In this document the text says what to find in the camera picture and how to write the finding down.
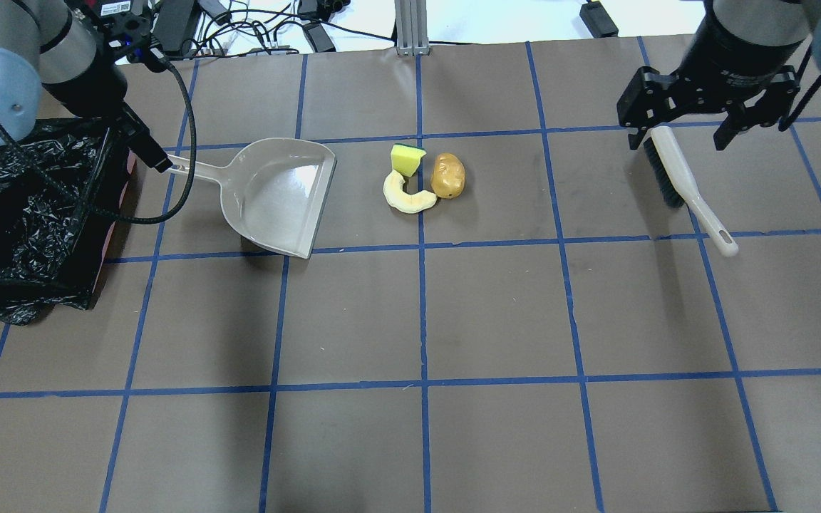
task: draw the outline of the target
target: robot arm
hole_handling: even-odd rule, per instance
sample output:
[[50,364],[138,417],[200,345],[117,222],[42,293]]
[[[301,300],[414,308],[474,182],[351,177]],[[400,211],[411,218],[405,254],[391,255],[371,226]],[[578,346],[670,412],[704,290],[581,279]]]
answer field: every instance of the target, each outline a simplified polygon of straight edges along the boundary
[[125,103],[126,79],[92,26],[64,0],[0,0],[0,123],[14,139],[33,129],[41,84],[72,114],[111,120],[147,165],[160,171],[170,166]]
[[788,120],[800,85],[785,63],[809,32],[821,68],[821,0],[705,0],[705,11],[680,67],[670,75],[639,68],[616,104],[631,149],[684,114],[727,113],[714,134],[718,150],[753,125]]

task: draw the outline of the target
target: hand brush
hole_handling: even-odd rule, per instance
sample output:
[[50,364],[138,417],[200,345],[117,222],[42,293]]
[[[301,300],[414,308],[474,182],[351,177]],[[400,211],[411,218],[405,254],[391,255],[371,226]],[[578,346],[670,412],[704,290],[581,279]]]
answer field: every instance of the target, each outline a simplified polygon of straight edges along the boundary
[[698,192],[693,171],[686,162],[680,145],[670,127],[658,126],[649,130],[651,137],[645,139],[645,153],[658,179],[664,202],[670,208],[680,208],[687,204],[701,222],[725,257],[733,257],[740,250],[737,243],[724,228],[714,211],[708,207]]

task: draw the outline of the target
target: brush bristles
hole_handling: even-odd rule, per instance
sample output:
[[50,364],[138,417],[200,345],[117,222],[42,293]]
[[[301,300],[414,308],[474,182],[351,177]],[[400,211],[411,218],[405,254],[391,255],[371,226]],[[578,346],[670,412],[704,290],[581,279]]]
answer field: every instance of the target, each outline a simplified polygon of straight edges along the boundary
[[651,163],[651,169],[654,170],[654,177],[658,180],[658,187],[661,188],[661,195],[664,196],[664,202],[667,207],[680,208],[686,204],[680,192],[673,188],[670,176],[667,175],[667,168],[664,167],[664,162],[661,161],[661,156],[658,155],[658,149],[654,146],[654,140],[651,137],[645,139],[643,143],[645,153],[648,155],[648,162]]

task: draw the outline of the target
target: dustpan handle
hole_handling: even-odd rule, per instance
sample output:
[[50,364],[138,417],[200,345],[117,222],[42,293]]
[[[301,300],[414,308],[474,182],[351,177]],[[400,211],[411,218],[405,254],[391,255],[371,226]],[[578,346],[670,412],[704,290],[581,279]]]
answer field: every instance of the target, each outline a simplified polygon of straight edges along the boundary
[[[176,155],[167,156],[170,157],[170,162],[173,162],[173,165],[170,166],[167,171],[176,173],[176,175],[189,174],[188,157],[177,157]],[[198,160],[195,160],[195,178],[210,180],[212,182],[217,182],[217,184],[222,184],[227,180],[227,172],[226,169],[222,167],[206,165],[204,162],[198,162]]]

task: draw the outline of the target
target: power adapter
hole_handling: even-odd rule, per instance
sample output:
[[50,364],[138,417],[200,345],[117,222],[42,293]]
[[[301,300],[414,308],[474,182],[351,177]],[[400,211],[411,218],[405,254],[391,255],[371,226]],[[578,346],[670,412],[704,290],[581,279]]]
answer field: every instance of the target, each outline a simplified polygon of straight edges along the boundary
[[329,38],[329,33],[325,32],[325,26],[317,22],[307,23],[303,25],[304,33],[309,45],[312,46],[312,51],[319,53],[337,52],[335,43]]
[[349,4],[351,0],[300,0],[297,13],[300,19],[306,21],[328,21],[333,13]]
[[234,19],[234,16],[227,12],[226,7],[219,0],[198,0],[198,4],[210,19],[215,20],[220,25],[226,25]]
[[619,33],[616,23],[613,23],[610,14],[600,2],[582,4],[579,16],[594,38],[613,38]]

